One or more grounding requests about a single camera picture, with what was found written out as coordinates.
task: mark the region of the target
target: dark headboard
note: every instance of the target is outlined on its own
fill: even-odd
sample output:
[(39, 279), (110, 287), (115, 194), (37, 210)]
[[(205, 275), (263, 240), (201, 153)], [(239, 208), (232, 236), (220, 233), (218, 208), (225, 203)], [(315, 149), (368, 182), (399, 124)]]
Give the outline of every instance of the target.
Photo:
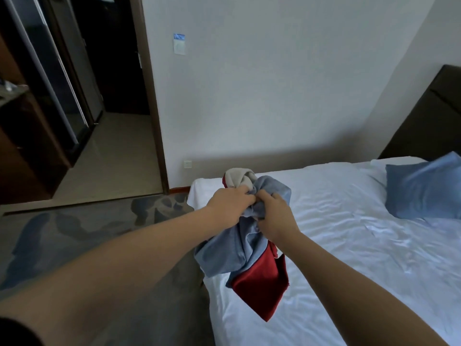
[(444, 65), (379, 158), (431, 161), (451, 151), (461, 155), (461, 68)]

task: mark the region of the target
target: tiled floor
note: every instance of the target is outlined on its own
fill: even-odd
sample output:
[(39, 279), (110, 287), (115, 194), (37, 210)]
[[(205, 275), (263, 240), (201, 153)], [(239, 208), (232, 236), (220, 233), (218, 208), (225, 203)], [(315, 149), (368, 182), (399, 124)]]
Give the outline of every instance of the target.
[(51, 200), (0, 206), (0, 214), (162, 192), (150, 115), (105, 113)]
[[(157, 195), (1, 217), (0, 299), (111, 238), (192, 211), (186, 197)], [(189, 252), (91, 345), (214, 345), (202, 279)]]

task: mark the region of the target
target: white wall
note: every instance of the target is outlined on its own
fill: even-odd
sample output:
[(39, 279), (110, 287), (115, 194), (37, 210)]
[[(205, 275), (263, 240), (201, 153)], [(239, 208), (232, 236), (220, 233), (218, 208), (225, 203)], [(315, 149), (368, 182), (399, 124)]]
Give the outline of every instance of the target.
[(434, 0), (142, 1), (173, 188), (344, 159)]
[(461, 0), (435, 0), (351, 149), (351, 161), (377, 158), (443, 64), (461, 65)]

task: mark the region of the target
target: mattress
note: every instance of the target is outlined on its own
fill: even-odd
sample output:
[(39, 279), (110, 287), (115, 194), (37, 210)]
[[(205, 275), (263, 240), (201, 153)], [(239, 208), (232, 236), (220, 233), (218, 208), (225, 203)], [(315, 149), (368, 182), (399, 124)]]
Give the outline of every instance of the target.
[[(384, 206), (385, 165), (418, 158), (329, 163), (270, 175), (292, 190), (290, 207), (301, 231), (338, 259), (404, 302), (450, 345), (461, 345), (461, 221), (393, 217)], [(194, 181), (188, 204), (206, 205), (221, 179)], [(345, 345), (294, 263), (290, 286), (264, 322), (225, 283), (205, 278), (217, 346)]]

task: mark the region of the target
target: carpet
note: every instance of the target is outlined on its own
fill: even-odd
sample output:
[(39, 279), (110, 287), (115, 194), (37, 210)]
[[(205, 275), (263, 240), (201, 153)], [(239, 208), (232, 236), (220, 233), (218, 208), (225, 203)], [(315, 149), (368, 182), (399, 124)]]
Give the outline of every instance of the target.
[[(156, 195), (0, 218), (0, 299), (107, 240), (192, 211), (186, 201)], [(202, 279), (189, 252), (91, 345), (214, 345)]]

